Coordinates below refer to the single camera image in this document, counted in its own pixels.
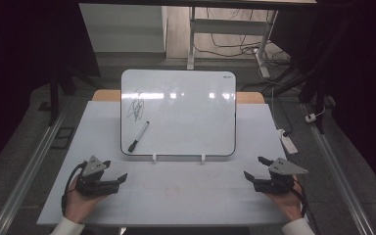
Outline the black curtain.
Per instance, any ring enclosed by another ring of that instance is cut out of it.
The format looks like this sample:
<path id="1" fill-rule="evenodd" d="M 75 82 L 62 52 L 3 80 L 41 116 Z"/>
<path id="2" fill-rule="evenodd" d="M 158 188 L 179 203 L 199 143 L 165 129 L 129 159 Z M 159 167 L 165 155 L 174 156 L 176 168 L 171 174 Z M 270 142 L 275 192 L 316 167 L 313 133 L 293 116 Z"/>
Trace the black curtain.
<path id="1" fill-rule="evenodd" d="M 100 74 L 78 0 L 0 0 L 0 153 L 31 92 L 57 75 Z"/>
<path id="2" fill-rule="evenodd" d="M 376 0 L 355 1 L 344 12 L 280 11 L 271 40 L 307 72 L 342 18 L 353 16 L 321 77 L 326 94 L 335 101 L 333 118 L 376 174 Z"/>

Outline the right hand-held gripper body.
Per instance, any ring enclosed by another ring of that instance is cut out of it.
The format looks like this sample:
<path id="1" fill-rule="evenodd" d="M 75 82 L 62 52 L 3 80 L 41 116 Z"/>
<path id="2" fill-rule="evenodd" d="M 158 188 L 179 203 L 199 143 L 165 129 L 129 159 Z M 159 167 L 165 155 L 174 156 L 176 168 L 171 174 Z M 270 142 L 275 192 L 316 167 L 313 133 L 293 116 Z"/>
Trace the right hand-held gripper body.
<path id="1" fill-rule="evenodd" d="M 307 170 L 285 159 L 278 158 L 267 165 L 269 179 L 256 179 L 255 190 L 261 193 L 281 195 L 289 193 L 294 187 L 294 175 L 307 174 Z"/>

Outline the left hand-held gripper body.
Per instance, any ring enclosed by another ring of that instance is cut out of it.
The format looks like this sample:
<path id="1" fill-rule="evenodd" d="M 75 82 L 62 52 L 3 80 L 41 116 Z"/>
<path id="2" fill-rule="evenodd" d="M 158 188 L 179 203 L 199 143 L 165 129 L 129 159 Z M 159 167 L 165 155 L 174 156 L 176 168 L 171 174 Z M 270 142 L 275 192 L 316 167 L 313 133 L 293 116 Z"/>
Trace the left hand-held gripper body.
<path id="1" fill-rule="evenodd" d="M 108 185 L 110 181 L 102 181 L 105 166 L 95 156 L 85 162 L 84 169 L 77 177 L 75 189 L 83 196 L 106 196 L 116 194 L 117 187 Z"/>

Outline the black metal stand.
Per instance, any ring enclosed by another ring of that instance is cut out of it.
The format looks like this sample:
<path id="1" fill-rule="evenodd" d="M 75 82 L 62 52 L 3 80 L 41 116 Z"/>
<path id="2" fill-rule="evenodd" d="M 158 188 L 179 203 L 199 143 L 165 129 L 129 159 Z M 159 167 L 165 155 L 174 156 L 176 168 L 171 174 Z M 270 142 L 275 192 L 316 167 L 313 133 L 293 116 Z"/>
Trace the black metal stand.
<path id="1" fill-rule="evenodd" d="M 74 69 L 71 67 L 55 67 L 50 80 L 50 121 L 52 126 L 59 115 L 59 88 L 62 88 L 66 95 L 74 95 L 76 86 L 72 81 Z"/>

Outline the white metal desk frame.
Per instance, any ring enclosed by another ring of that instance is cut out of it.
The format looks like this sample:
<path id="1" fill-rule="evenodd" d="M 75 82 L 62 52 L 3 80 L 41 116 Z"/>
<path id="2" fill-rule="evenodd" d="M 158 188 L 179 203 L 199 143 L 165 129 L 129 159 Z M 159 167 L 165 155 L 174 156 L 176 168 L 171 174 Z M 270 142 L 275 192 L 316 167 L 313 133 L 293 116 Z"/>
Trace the white metal desk frame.
<path id="1" fill-rule="evenodd" d="M 187 57 L 187 69 L 194 68 L 195 61 L 195 34 L 212 33 L 212 34 L 237 34 L 237 35 L 254 35 L 261 36 L 261 42 L 257 49 L 253 50 L 258 63 L 258 70 L 264 79 L 270 78 L 269 71 L 263 60 L 263 53 L 268 42 L 277 12 L 275 10 L 267 11 L 267 20 L 265 22 L 249 21 L 232 21 L 232 20 L 211 20 L 197 19 L 196 8 L 189 8 L 190 37 Z"/>

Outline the aluminium rail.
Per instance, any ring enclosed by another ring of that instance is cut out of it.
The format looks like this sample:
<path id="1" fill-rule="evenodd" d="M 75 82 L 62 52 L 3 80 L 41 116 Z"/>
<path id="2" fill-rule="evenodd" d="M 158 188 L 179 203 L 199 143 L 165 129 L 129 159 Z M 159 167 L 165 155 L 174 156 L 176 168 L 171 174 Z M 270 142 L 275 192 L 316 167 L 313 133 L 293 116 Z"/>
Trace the aluminium rail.
<path id="1" fill-rule="evenodd" d="M 67 105 L 64 105 L 59 115 L 55 118 L 53 124 L 45 129 L 44 135 L 41 137 L 38 146 L 35 148 L 29 158 L 21 176 L 19 177 L 15 187 L 11 191 L 7 201 L 0 211 L 0 235 L 6 235 L 21 204 L 29 190 L 29 187 L 35 178 L 37 171 L 40 169 L 46 156 L 51 142 L 54 140 L 63 120 L 66 117 Z"/>
<path id="2" fill-rule="evenodd" d="M 340 193 L 341 199 L 346 206 L 352 223 L 354 224 L 358 235 L 376 235 L 374 228 L 363 208 L 360 199 L 351 186 L 348 175 L 339 161 L 339 149 L 334 149 L 332 140 L 327 133 L 322 134 L 314 122 L 307 123 L 321 156 L 326 163 L 331 176 Z"/>

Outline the person's left hand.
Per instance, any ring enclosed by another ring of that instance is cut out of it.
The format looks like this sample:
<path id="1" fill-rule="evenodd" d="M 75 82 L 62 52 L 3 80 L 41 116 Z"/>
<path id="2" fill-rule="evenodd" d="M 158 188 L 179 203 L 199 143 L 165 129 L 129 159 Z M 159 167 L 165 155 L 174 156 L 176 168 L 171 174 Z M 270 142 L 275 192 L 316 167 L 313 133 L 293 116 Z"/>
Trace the person's left hand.
<path id="1" fill-rule="evenodd" d="M 76 179 L 74 179 L 68 189 L 67 204 L 64 217 L 74 223 L 82 223 L 88 217 L 96 205 L 106 196 L 87 197 L 81 195 L 76 189 Z"/>

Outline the white whiteboard with black rim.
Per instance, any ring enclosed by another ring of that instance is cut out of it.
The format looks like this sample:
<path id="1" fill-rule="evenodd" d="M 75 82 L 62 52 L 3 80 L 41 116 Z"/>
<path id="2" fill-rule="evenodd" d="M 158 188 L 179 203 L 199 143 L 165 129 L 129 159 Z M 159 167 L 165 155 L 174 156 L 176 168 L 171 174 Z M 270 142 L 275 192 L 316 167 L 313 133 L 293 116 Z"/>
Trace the white whiteboard with black rim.
<path id="1" fill-rule="evenodd" d="M 236 148 L 236 76 L 230 71 L 126 70 L 120 147 L 130 156 L 229 156 Z M 150 124 L 133 153 L 127 151 Z"/>

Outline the white whiteboard stand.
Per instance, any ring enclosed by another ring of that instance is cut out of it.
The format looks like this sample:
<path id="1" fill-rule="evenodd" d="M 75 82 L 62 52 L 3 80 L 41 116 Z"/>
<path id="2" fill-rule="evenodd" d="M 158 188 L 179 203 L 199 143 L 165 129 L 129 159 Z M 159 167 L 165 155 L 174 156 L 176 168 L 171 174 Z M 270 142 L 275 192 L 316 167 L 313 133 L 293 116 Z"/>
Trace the white whiteboard stand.
<path id="1" fill-rule="evenodd" d="M 152 162 L 188 162 L 188 163 L 200 163 L 203 165 L 206 162 L 207 156 L 205 154 L 202 155 L 175 155 L 175 156 L 161 156 L 157 154 L 153 154 Z"/>

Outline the white marker pen black cap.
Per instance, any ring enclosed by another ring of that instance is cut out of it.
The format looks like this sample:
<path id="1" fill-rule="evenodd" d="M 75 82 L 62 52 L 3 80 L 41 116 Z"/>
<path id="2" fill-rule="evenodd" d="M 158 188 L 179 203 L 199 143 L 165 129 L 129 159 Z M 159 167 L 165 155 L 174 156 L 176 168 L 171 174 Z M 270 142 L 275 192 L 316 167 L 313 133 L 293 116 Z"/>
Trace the white marker pen black cap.
<path id="1" fill-rule="evenodd" d="M 137 146 L 137 143 L 140 141 L 141 137 L 143 136 L 144 132 L 146 131 L 146 129 L 148 128 L 150 122 L 149 121 L 146 121 L 141 130 L 139 131 L 139 133 L 137 134 L 136 138 L 134 139 L 133 143 L 128 147 L 127 151 L 129 153 L 133 153 L 134 149 L 136 148 Z"/>

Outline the person's right hand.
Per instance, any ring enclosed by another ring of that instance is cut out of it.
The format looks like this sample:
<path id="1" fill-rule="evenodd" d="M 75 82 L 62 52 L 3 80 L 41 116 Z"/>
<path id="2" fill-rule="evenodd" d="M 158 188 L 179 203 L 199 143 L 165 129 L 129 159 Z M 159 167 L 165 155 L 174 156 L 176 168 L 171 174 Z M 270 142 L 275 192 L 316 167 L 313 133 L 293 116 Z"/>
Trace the person's right hand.
<path id="1" fill-rule="evenodd" d="M 265 193 L 277 208 L 288 218 L 289 221 L 295 221 L 297 219 L 303 218 L 301 212 L 303 196 L 302 187 L 299 184 L 298 178 L 294 175 L 294 187 L 288 194 L 273 195 Z"/>

